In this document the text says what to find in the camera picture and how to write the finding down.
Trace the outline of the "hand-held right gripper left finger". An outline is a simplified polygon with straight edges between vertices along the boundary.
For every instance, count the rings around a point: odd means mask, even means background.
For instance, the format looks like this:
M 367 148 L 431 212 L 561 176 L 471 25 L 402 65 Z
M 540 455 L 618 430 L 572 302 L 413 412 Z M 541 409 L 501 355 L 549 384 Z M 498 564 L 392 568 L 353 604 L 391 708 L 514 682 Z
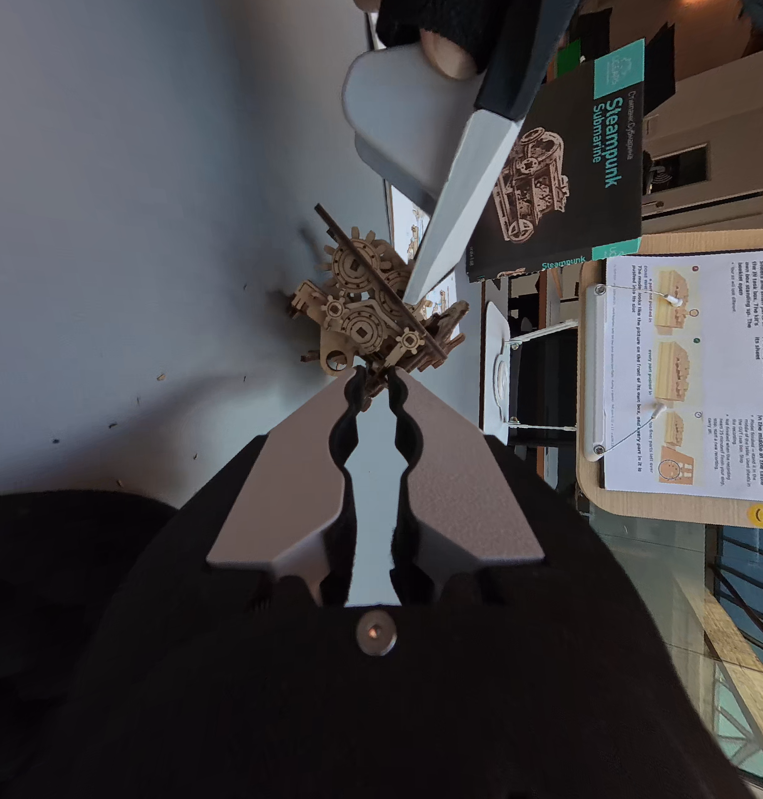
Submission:
M 346 602 L 356 519 L 346 462 L 366 369 L 348 367 L 273 427 L 207 554 L 220 570 L 300 578 L 318 605 Z

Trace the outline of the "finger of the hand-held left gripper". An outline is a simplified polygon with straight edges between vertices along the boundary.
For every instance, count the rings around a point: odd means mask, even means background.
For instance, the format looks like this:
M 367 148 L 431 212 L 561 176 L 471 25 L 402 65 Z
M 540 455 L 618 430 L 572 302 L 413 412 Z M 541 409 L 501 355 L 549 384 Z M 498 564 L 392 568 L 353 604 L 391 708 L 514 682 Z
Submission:
M 486 109 L 468 119 L 417 251 L 405 303 L 415 305 L 462 260 L 522 125 Z

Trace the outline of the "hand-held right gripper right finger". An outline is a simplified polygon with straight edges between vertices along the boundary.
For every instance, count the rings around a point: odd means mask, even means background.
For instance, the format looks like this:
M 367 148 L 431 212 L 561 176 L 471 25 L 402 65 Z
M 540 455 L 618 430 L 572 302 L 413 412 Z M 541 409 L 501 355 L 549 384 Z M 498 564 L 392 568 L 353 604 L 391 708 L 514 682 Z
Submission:
M 435 602 L 457 574 L 542 563 L 545 553 L 481 430 L 397 367 L 388 398 L 406 461 L 390 547 L 400 603 Z

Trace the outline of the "wooden gear model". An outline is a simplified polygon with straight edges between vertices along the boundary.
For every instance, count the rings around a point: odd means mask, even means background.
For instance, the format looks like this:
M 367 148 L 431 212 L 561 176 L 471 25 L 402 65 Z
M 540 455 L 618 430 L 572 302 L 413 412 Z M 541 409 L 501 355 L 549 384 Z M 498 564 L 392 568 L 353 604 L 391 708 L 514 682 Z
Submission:
M 373 231 L 362 235 L 353 227 L 346 233 L 322 205 L 315 211 L 334 245 L 324 246 L 327 258 L 319 266 L 327 279 L 321 285 L 305 280 L 290 297 L 290 317 L 306 316 L 320 330 L 319 348 L 301 361 L 316 361 L 337 377 L 360 359 L 368 401 L 386 388 L 393 367 L 413 373 L 445 364 L 466 338 L 459 327 L 469 303 L 442 292 L 436 300 L 406 303 L 414 263 Z

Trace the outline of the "black model kit box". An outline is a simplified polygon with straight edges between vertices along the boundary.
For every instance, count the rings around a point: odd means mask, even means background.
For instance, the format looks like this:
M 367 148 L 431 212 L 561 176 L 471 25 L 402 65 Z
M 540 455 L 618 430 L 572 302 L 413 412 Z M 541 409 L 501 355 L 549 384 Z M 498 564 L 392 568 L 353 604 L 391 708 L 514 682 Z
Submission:
M 472 283 L 635 253 L 643 38 L 543 85 L 468 243 Z

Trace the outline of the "person's left hand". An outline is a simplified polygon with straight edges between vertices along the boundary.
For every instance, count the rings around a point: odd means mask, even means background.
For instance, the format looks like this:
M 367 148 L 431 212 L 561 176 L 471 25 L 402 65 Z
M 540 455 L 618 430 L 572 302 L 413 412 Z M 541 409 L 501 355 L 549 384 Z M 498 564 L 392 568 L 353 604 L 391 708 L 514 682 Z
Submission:
M 473 57 L 455 42 L 426 29 L 419 29 L 419 35 L 423 53 L 436 72 L 455 81 L 477 75 Z

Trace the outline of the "white instruction booklet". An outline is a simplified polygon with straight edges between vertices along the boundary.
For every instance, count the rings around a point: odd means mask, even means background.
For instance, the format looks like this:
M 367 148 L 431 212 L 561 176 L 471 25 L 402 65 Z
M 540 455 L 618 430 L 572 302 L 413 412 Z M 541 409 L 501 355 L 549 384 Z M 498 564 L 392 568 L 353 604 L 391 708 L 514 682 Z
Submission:
M 412 268 L 430 218 L 388 181 L 385 181 L 385 189 L 391 244 L 406 266 Z M 457 299 L 456 273 L 452 271 L 424 295 L 418 308 L 428 320 L 432 315 L 448 311 Z

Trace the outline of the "white desk stand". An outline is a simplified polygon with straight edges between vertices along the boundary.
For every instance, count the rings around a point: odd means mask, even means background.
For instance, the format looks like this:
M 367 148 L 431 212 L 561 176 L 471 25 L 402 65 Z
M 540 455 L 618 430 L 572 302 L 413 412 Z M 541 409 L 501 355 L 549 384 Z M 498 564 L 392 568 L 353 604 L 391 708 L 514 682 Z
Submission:
M 501 443 L 507 444 L 511 430 L 539 432 L 575 432 L 582 438 L 582 452 L 587 461 L 596 462 L 604 457 L 609 445 L 606 433 L 604 400 L 605 322 L 609 309 L 608 287 L 596 284 L 587 287 L 583 298 L 584 319 L 552 325 L 544 329 L 512 337 L 506 318 L 498 307 L 487 303 L 482 335 L 482 401 L 481 429 Z M 579 331 L 579 349 L 583 364 L 578 377 L 583 385 L 579 389 L 576 425 L 551 426 L 517 422 L 510 407 L 513 394 L 514 370 L 511 357 L 527 343 L 555 333 Z

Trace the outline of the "wooden clipboard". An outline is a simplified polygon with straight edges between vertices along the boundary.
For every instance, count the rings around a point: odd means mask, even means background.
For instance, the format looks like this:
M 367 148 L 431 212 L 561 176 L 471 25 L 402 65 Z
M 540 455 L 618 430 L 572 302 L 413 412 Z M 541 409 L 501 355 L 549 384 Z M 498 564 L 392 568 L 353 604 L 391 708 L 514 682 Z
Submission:
M 715 233 L 665 233 L 647 235 L 636 255 L 695 255 L 706 253 L 746 253 L 763 250 L 763 229 Z M 608 260 L 593 261 L 584 265 L 580 277 L 581 322 L 584 319 L 583 298 L 587 287 L 605 283 L 605 266 Z M 578 352 L 578 367 L 583 356 Z M 579 389 L 583 383 L 578 377 Z M 624 516 L 645 517 L 672 522 L 715 524 L 722 526 L 753 527 L 748 525 L 747 508 L 755 503 L 748 500 L 704 497 L 685 494 L 635 493 L 612 491 L 604 487 L 603 458 L 587 461 L 582 452 L 581 434 L 577 434 L 576 475 L 582 492 L 593 504 L 605 511 Z

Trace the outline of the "dark cloth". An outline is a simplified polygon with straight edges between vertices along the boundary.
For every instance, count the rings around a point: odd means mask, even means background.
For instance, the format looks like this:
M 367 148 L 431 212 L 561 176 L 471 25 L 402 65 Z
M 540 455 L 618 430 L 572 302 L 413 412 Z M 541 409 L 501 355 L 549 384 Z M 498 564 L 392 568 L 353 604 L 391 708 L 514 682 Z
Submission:
M 175 514 L 135 494 L 0 494 L 0 797 L 66 703 L 112 595 Z

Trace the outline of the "printed paper sheet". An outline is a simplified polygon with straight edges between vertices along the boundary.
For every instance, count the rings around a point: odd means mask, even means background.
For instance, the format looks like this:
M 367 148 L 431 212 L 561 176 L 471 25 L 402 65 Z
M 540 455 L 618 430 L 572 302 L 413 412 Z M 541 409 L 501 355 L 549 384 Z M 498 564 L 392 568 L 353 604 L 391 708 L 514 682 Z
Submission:
M 604 285 L 604 487 L 763 503 L 763 250 L 618 256 Z

